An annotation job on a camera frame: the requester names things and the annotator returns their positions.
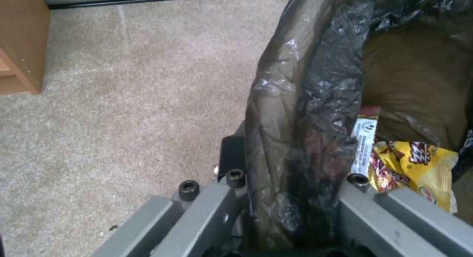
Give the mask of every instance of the gray metal frame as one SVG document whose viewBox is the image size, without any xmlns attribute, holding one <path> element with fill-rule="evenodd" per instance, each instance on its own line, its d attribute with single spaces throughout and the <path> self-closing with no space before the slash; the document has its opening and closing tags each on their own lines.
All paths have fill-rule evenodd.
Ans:
<svg viewBox="0 0 473 257">
<path fill-rule="evenodd" d="M 173 197 L 152 197 L 93 256 L 200 257 L 208 249 L 241 249 L 242 240 L 230 235 L 247 232 L 246 186 L 230 188 L 223 178 L 193 202 Z M 345 246 L 363 245 L 377 256 L 473 256 L 473 228 L 410 189 L 378 194 L 346 181 L 339 197 L 337 233 Z"/>
</svg>

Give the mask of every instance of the trash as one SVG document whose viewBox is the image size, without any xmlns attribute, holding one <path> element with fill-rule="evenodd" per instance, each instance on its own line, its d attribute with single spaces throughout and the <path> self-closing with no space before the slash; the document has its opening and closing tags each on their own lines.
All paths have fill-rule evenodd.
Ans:
<svg viewBox="0 0 473 257">
<path fill-rule="evenodd" d="M 381 107 L 377 137 L 458 151 L 468 129 L 472 61 L 470 49 L 424 24 L 373 35 L 363 48 L 362 104 Z"/>
<path fill-rule="evenodd" d="M 367 87 L 361 57 L 368 32 L 423 23 L 461 40 L 466 30 L 455 16 L 471 12 L 472 0 L 289 0 L 258 63 L 246 109 L 254 247 L 336 243 L 337 193 L 355 158 L 351 132 Z M 448 149 L 463 142 L 445 141 Z"/>
<path fill-rule="evenodd" d="M 452 169 L 452 182 L 455 183 L 466 171 L 473 167 L 473 130 L 466 134 L 465 143 L 459 151 L 458 162 Z"/>
<path fill-rule="evenodd" d="M 456 213 L 452 168 L 458 154 L 421 142 L 378 141 L 366 175 L 379 192 L 409 187 L 431 203 Z"/>
<path fill-rule="evenodd" d="M 351 136 L 358 141 L 355 160 L 351 165 L 350 173 L 368 176 L 370 156 L 375 143 L 376 125 L 380 107 L 362 107 L 358 113 Z"/>
</svg>

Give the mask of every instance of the carpet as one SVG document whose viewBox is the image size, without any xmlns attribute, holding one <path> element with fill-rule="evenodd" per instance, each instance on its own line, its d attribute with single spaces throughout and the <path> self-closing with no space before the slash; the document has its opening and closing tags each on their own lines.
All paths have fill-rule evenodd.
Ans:
<svg viewBox="0 0 473 257">
<path fill-rule="evenodd" d="M 52 11 L 42 93 L 0 96 L 7 256 L 89 256 L 150 195 L 210 182 L 286 3 Z"/>
</svg>

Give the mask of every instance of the yellow chip bag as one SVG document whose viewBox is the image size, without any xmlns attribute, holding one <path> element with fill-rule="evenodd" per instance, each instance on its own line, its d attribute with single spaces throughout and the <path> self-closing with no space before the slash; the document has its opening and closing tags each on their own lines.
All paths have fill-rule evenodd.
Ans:
<svg viewBox="0 0 473 257">
<path fill-rule="evenodd" d="M 451 169 L 458 154 L 420 142 L 378 141 L 368 168 L 371 185 L 379 192 L 408 186 L 428 201 L 456 213 Z"/>
</svg>

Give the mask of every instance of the white label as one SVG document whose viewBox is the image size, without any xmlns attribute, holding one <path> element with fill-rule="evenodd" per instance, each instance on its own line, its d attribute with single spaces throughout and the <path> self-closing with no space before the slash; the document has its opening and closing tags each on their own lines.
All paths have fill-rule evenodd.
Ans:
<svg viewBox="0 0 473 257">
<path fill-rule="evenodd" d="M 352 137 L 358 140 L 355 161 L 351 166 L 352 173 L 368 176 L 368 166 L 370 165 L 371 150 L 375 142 L 376 119 L 356 119 L 355 127 L 351 133 Z"/>
</svg>

